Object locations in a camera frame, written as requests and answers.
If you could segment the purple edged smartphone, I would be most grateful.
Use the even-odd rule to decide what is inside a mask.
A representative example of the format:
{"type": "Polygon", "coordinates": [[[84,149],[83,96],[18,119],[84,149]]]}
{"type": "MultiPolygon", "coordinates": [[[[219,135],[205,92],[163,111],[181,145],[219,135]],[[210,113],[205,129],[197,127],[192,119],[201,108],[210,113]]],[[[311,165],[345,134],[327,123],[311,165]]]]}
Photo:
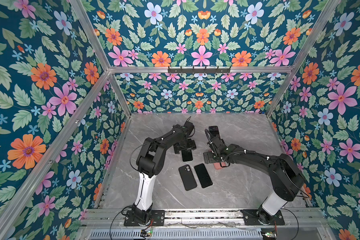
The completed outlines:
{"type": "Polygon", "coordinates": [[[193,153],[192,150],[182,150],[182,161],[183,162],[191,162],[193,161],[193,153]]]}

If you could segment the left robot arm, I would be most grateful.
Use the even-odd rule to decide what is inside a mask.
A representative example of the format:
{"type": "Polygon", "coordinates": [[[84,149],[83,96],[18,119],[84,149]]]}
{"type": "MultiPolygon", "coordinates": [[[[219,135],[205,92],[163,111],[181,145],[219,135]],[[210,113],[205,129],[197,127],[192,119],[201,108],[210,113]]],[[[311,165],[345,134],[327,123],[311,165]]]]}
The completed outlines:
{"type": "Polygon", "coordinates": [[[164,167],[167,151],[174,149],[175,154],[190,153],[196,143],[192,139],[195,126],[187,119],[183,125],[173,125],[172,129],[161,137],[146,138],[137,156],[139,172],[139,190],[133,207],[147,212],[153,205],[153,190],[157,175],[164,167]]]}

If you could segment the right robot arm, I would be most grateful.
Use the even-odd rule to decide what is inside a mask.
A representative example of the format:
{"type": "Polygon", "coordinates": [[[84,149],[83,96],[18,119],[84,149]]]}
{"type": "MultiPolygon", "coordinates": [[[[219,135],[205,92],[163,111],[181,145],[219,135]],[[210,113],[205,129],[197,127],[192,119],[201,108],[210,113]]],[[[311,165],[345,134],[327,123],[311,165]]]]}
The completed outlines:
{"type": "Polygon", "coordinates": [[[270,219],[288,203],[292,202],[306,182],[297,164],[287,154],[272,156],[247,150],[235,144],[226,145],[218,127],[205,129],[209,152],[204,153],[206,164],[218,164],[221,168],[244,165],[261,171],[270,177],[273,190],[258,209],[257,218],[270,219]]]}

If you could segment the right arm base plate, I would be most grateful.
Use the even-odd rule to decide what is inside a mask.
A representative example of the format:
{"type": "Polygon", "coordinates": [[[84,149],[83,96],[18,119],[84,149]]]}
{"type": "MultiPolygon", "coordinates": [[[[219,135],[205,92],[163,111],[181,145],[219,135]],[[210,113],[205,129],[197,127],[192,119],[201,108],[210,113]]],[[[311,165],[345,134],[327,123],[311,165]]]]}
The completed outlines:
{"type": "Polygon", "coordinates": [[[256,209],[247,209],[240,210],[243,214],[244,223],[246,226],[284,226],[285,221],[281,211],[279,210],[275,215],[270,215],[264,210],[256,210],[256,209]]]}

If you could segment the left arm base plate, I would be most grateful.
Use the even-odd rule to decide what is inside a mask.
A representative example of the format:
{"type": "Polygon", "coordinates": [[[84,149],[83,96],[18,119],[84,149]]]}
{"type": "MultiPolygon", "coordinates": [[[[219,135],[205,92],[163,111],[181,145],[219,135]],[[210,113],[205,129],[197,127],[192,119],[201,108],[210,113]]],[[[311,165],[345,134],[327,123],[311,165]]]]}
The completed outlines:
{"type": "Polygon", "coordinates": [[[164,210],[151,210],[147,212],[127,211],[124,220],[125,227],[163,226],[166,212],[164,210]]]}

